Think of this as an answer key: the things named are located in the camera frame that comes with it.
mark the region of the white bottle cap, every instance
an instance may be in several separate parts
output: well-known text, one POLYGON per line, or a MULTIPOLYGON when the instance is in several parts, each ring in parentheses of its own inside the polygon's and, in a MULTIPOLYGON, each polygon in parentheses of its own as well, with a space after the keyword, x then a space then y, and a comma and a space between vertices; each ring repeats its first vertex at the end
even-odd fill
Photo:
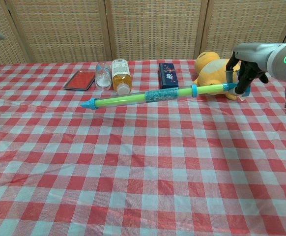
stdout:
POLYGON ((121 83, 117 86, 117 93, 118 93, 118 95, 129 94, 130 93, 130 87, 125 83, 121 83))

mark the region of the toy water gun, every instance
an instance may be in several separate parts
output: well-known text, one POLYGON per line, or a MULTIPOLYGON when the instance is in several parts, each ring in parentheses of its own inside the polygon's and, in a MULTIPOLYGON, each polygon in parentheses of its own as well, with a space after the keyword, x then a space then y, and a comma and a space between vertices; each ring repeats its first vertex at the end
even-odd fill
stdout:
MULTIPOLYGON (((90 108, 92 110, 96 110, 100 107, 167 101, 167 100, 179 99, 182 97, 197 97, 199 94, 230 91, 234 89, 236 86, 237 83, 225 83, 220 85, 207 85, 201 87, 197 87, 196 85, 191 85, 182 88, 166 88, 159 90, 150 90, 146 92, 137 92, 128 95, 114 96, 104 99, 92 98, 87 102, 83 102, 81 106, 84 108, 90 108)), ((248 88, 245 91, 245 93, 242 94, 242 96, 243 97, 249 96, 249 94, 250 94, 250 88, 248 88)))

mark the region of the stuffed animal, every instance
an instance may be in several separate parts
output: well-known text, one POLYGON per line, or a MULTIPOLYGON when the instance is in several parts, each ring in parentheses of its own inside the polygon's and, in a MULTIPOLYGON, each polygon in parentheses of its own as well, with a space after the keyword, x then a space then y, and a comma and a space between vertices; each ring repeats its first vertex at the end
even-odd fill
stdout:
MULTIPOLYGON (((195 70, 198 74, 197 79, 194 83, 198 86, 206 85, 219 85, 226 83, 226 64, 229 59, 220 59, 215 52, 203 52, 201 53, 195 61, 195 70)), ((239 70, 240 66, 236 65, 233 70, 233 81, 236 81, 236 72, 239 70)), ((229 94, 228 92, 221 93, 210 93, 211 95, 225 94, 225 96, 230 100, 236 100, 237 97, 229 94)))

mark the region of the water bottle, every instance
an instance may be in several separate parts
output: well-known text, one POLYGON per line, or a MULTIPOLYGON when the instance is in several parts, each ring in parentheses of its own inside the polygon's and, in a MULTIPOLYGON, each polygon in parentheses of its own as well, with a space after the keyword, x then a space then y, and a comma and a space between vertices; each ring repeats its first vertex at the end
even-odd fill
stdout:
POLYGON ((95 68, 95 84, 100 90, 109 90, 112 85, 112 74, 107 62, 99 62, 95 68))
POLYGON ((113 60, 112 74, 113 87, 117 94, 129 94, 132 86, 132 80, 128 62, 124 59, 113 60))

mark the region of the red tablet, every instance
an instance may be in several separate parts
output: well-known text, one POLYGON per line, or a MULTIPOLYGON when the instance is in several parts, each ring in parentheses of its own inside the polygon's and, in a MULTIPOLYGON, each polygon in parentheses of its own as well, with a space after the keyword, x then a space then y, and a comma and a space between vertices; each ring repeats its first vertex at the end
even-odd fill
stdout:
POLYGON ((64 89, 68 90, 88 90, 94 82, 95 72, 93 71, 77 71, 72 78, 64 85, 64 89))

